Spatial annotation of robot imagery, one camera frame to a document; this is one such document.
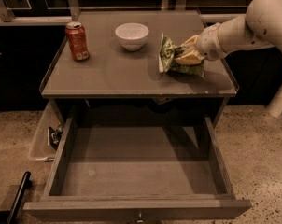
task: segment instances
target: floor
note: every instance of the floor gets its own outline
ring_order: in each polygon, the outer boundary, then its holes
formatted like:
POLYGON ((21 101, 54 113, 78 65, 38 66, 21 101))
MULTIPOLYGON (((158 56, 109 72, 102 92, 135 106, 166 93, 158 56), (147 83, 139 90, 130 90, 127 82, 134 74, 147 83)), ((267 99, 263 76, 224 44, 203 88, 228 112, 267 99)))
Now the floor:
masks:
MULTIPOLYGON (((41 115, 41 111, 0 112, 0 209, 12 205, 25 171, 32 173, 33 186, 23 201, 38 201, 42 195, 51 162, 27 158, 41 115)), ((253 207, 235 220, 164 223, 282 224, 282 115, 271 117, 263 105, 227 106, 216 135, 236 197, 251 200, 253 207)), ((17 223, 41 222, 20 210, 17 223)))

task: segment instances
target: can top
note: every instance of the can top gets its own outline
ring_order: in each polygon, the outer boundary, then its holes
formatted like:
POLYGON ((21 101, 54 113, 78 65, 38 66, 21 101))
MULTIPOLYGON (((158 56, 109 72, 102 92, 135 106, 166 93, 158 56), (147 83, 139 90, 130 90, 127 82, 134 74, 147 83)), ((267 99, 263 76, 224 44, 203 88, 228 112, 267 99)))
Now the can top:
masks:
POLYGON ((81 22, 71 21, 66 24, 67 29, 78 29, 82 26, 81 22))

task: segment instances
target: soda can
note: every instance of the soda can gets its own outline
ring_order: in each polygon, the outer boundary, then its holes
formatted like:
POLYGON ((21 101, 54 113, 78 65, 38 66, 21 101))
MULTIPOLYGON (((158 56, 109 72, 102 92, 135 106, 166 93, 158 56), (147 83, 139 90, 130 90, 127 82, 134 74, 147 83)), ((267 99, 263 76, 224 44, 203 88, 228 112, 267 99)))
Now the soda can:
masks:
POLYGON ((85 28, 80 22, 72 21, 66 24, 65 33, 68 37, 69 48, 75 61, 89 58, 86 44, 85 28))

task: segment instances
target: drawer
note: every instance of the drawer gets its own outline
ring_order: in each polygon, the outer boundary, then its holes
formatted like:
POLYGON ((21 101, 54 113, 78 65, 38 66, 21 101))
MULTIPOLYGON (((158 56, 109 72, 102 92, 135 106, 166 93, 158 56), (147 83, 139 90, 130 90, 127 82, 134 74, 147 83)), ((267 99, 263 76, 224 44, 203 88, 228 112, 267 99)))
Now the drawer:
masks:
POLYGON ((42 221, 147 221, 230 219, 250 207, 233 194, 204 111, 115 104, 73 109, 44 195, 24 210, 42 221))

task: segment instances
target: bowl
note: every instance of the bowl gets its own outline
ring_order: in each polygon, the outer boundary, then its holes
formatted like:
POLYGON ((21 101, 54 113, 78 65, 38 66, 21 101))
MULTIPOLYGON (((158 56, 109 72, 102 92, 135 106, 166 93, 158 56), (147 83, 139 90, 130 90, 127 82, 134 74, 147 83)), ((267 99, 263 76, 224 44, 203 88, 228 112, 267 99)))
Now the bowl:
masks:
POLYGON ((118 41, 129 51, 141 49, 148 40, 148 33, 148 27, 140 23, 125 23, 115 30, 118 41))

